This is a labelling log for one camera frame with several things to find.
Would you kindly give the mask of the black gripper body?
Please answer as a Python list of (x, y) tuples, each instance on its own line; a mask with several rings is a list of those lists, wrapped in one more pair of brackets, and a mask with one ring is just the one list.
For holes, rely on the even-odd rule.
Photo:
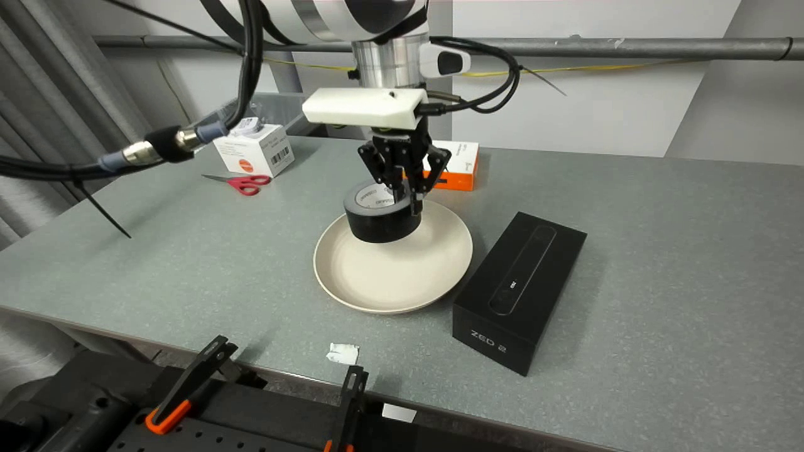
[(431, 147), (426, 130), (372, 130), (372, 138), (367, 143), (376, 147), (385, 153), (385, 159), (393, 169), (393, 179), (400, 187), (407, 184), (407, 173), (404, 173), (407, 155), (415, 149)]

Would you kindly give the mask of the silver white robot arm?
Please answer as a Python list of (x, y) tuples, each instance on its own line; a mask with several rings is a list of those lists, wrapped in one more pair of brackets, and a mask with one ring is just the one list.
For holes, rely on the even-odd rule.
[(435, 173), (425, 81), (436, 74), (429, 0), (258, 0), (264, 37), (277, 46), (346, 42), (357, 89), (316, 89), (300, 114), (322, 125), (368, 129), (358, 155), (373, 184), (393, 199), (420, 201)]

